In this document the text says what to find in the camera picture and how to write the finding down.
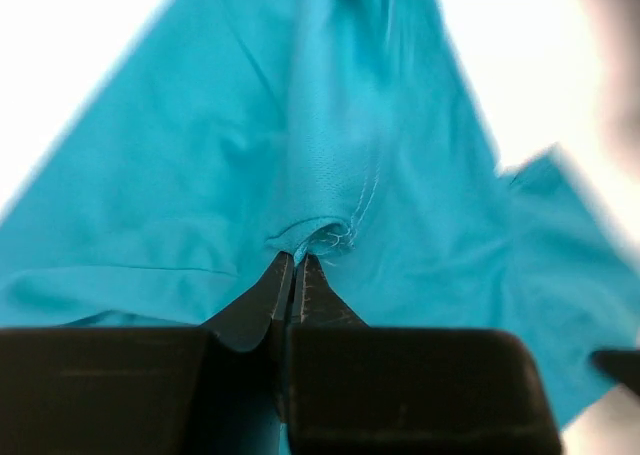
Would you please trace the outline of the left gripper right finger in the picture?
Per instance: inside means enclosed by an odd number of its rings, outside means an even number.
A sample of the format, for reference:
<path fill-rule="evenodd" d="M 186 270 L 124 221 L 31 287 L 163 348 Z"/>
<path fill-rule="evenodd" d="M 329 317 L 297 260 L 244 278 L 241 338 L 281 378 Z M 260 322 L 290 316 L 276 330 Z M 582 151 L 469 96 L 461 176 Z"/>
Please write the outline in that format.
<path fill-rule="evenodd" d="M 366 325 L 317 258 L 299 267 L 286 335 L 294 454 L 559 454 L 536 365 L 500 330 Z"/>

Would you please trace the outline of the teal t shirt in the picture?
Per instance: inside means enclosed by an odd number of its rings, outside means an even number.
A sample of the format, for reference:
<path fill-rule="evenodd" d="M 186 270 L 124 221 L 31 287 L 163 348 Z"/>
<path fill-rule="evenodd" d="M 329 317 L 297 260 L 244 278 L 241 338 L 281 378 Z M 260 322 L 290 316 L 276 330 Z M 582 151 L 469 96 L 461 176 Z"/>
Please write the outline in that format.
<path fill-rule="evenodd" d="M 556 420 L 639 275 L 546 152 L 499 174 L 436 0 L 175 0 L 1 225 L 1 323 L 199 324 L 279 252 L 366 322 L 492 327 Z"/>

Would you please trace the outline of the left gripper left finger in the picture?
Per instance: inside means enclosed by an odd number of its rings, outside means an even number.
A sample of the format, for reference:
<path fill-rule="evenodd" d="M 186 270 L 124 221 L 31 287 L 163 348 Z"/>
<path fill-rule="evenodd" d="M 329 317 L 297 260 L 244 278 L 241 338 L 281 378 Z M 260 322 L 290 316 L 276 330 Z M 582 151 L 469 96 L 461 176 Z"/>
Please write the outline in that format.
<path fill-rule="evenodd" d="M 5 454 L 275 454 L 277 332 L 294 264 L 279 254 L 200 326 L 1 333 Z"/>

